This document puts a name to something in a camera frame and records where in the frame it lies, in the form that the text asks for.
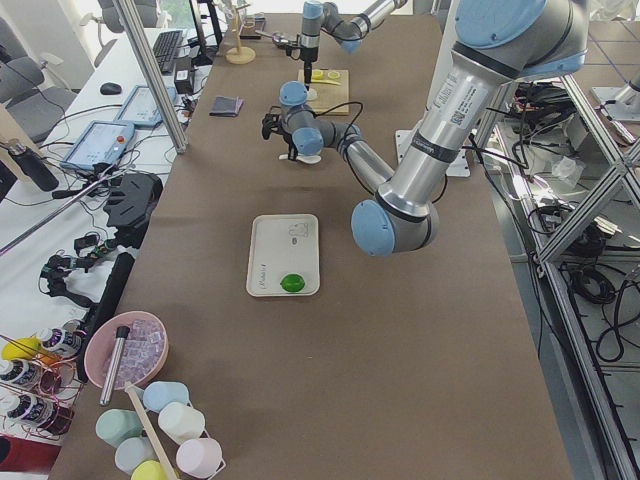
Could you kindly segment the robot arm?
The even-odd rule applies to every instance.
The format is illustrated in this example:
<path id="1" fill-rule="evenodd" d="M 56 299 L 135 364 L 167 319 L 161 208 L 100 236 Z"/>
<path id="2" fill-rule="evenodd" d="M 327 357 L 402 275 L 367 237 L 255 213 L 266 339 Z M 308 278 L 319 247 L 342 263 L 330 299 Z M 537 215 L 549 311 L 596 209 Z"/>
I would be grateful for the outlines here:
<path id="1" fill-rule="evenodd" d="M 302 10 L 300 33 L 297 35 L 305 88 L 310 88 L 313 63 L 318 60 L 322 31 L 334 38 L 348 53 L 352 53 L 387 16 L 405 4 L 405 0 L 375 1 L 362 13 L 346 20 L 333 2 L 306 1 Z"/>
<path id="2" fill-rule="evenodd" d="M 325 121 L 307 103 L 308 84 L 279 92 L 276 124 L 294 153 L 335 149 L 373 197 L 360 202 L 351 230 L 371 256 L 418 250 L 436 236 L 432 193 L 500 86 L 578 71 L 589 25 L 586 1 L 462 1 L 454 16 L 452 66 L 417 122 L 397 168 L 391 168 L 355 125 Z"/>

